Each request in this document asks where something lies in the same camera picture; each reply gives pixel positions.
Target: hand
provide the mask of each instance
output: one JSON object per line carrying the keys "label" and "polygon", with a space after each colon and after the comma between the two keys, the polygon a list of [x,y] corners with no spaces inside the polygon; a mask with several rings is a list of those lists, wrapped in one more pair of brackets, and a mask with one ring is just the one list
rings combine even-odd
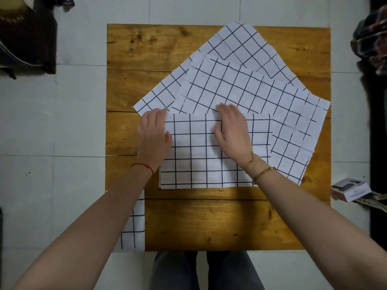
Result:
{"label": "hand", "polygon": [[214,130],[219,146],[244,169],[252,160],[253,151],[246,118],[234,105],[220,104],[216,107],[223,124],[223,133],[220,123],[215,126]]}
{"label": "hand", "polygon": [[171,134],[169,131],[165,132],[167,111],[154,109],[145,112],[137,126],[137,162],[151,166],[154,172],[166,158],[172,145]]}

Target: red and black plaid cloth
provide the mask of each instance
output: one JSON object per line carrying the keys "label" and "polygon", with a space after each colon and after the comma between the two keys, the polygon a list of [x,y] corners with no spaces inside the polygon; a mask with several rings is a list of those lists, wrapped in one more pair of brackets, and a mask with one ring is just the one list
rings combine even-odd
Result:
{"label": "red and black plaid cloth", "polygon": [[387,5],[359,23],[351,47],[357,56],[376,67],[378,76],[387,75]]}

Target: wooden tabletop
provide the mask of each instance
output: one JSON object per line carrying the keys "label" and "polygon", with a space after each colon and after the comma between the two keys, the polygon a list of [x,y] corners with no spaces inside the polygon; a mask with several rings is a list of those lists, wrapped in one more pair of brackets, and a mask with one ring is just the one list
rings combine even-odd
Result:
{"label": "wooden tabletop", "polygon": [[[329,29],[255,27],[315,95],[331,100]],[[106,181],[135,160],[133,105],[178,67],[220,26],[108,25]],[[329,204],[331,111],[328,111],[302,187]],[[156,250],[302,249],[256,187],[159,190],[158,173],[145,190],[145,245]]]}

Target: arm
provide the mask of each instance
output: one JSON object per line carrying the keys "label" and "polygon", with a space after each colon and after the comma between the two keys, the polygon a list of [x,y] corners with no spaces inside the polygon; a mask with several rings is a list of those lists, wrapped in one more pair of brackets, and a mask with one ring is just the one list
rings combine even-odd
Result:
{"label": "arm", "polygon": [[[172,143],[164,128],[166,112],[145,113],[137,128],[137,162],[154,171]],[[151,176],[150,169],[133,166],[46,248],[15,289],[93,289]]]}
{"label": "arm", "polygon": [[[220,147],[254,178],[269,166],[254,155],[246,119],[234,106],[220,105],[223,134]],[[310,254],[335,289],[386,289],[387,253],[349,220],[271,170],[257,181],[259,188]]]}

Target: paper with black grid lines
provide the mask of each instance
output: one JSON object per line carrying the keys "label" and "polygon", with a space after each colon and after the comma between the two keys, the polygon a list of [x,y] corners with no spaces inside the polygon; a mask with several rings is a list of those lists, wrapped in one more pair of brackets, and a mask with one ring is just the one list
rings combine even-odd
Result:
{"label": "paper with black grid lines", "polygon": [[305,89],[302,82],[285,65],[277,51],[248,24],[233,22],[223,27],[170,75],[134,105],[142,116],[144,112],[167,107],[169,110],[183,83],[196,53],[211,54],[226,62],[249,68],[286,84]]}
{"label": "paper with black grid lines", "polygon": [[330,102],[307,90],[210,55],[196,54],[172,108],[204,114],[219,103],[273,119],[270,165],[300,183],[312,157]]}
{"label": "paper with black grid lines", "polygon": [[[171,114],[165,128],[173,138],[169,157],[160,167],[162,189],[251,186],[251,178],[220,150],[214,126],[217,112]],[[253,151],[266,162],[270,158],[270,116],[247,114]]]}
{"label": "paper with black grid lines", "polygon": [[143,190],[113,250],[145,251],[145,191]]}

